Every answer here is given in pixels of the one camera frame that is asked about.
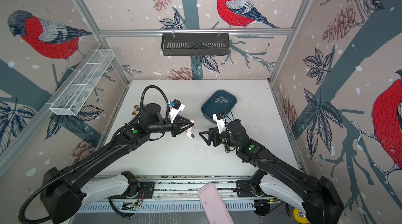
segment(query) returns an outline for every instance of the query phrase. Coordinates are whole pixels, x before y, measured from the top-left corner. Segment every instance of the pink object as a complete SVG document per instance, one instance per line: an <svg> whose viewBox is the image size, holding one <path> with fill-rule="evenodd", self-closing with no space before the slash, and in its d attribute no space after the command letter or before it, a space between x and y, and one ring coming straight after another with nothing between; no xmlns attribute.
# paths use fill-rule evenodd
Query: pink object
<svg viewBox="0 0 402 224"><path fill-rule="evenodd" d="M234 224L214 183L201 188L198 197L210 224Z"/></svg>

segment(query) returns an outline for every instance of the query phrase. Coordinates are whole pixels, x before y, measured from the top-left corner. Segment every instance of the gray floor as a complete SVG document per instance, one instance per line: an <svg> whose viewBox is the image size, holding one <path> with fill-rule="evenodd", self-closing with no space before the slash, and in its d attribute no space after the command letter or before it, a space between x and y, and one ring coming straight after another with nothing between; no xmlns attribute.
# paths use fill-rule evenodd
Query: gray floor
<svg viewBox="0 0 402 224"><path fill-rule="evenodd" d="M252 211L229 211L234 224L296 224L293 217L286 214L285 204L278 206L270 212L267 217L259 218ZM156 214L136 214L130 220L122 220L115 213L93 213L75 214L71 224L209 224L204 212L178 212L178 213L156 213Z"/></svg>

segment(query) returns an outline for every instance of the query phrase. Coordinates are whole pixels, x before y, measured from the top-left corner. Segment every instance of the white mesh basket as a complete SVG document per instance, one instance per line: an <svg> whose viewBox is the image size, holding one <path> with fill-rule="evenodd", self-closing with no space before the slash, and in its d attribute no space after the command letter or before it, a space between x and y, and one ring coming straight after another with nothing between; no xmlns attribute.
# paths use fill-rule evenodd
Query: white mesh basket
<svg viewBox="0 0 402 224"><path fill-rule="evenodd" d="M78 70L77 76L52 104L50 110L56 115L76 116L114 57L111 49L94 50L91 58Z"/></svg>

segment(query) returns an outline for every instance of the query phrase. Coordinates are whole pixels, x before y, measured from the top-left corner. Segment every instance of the white tabletop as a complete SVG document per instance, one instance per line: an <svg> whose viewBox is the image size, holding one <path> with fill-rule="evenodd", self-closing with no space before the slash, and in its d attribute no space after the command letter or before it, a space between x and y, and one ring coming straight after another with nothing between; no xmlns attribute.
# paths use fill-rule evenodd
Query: white tabletop
<svg viewBox="0 0 402 224"><path fill-rule="evenodd" d="M137 150L113 162L100 175L117 175L131 171L135 175L198 175L198 176L251 176L257 170L242 163L235 152L225 153L224 146L208 146L199 136L200 131L216 127L201 112L201 106L217 90L225 90L237 98L232 112L240 119L250 138L264 145L274 155L297 168L282 120L266 80L142 80L132 81L120 107L111 131L113 133L133 119L134 106L139 104L141 94L148 85L163 90L169 101L177 99L185 105L179 115L195 121L192 132L194 140L185 133L172 137L169 132L157 141L148 141ZM149 89L144 104L158 103L161 115L165 115L166 103L156 89ZM151 138L159 137L153 133Z"/></svg>

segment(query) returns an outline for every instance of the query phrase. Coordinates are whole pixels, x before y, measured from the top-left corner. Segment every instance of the bird illustration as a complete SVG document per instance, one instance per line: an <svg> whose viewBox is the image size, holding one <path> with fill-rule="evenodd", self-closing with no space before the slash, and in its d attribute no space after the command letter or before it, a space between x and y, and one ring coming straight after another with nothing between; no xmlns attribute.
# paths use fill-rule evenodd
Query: bird illustration
<svg viewBox="0 0 402 224"><path fill-rule="evenodd" d="M21 35L39 54L52 59L66 59L67 67L62 73L67 69L72 70L68 66L68 58L75 51L80 52L78 44L85 36L92 35L92 32L61 22L43 20L24 10L12 13L8 17L8 26L14 36Z"/></svg>
<svg viewBox="0 0 402 224"><path fill-rule="evenodd" d="M374 134L367 134L360 130L357 122L351 121L357 125L360 140L361 134L377 140L385 152L394 161L394 166L383 171L377 164L371 164L378 168L384 174L384 184L388 184L388 175L397 170L402 170L402 70L396 72L401 79L394 83L377 97L373 104L373 125Z"/></svg>
<svg viewBox="0 0 402 224"><path fill-rule="evenodd" d="M277 26L268 22L250 0L218 0L218 13L231 26L246 27L252 23L263 23L272 28Z"/></svg>

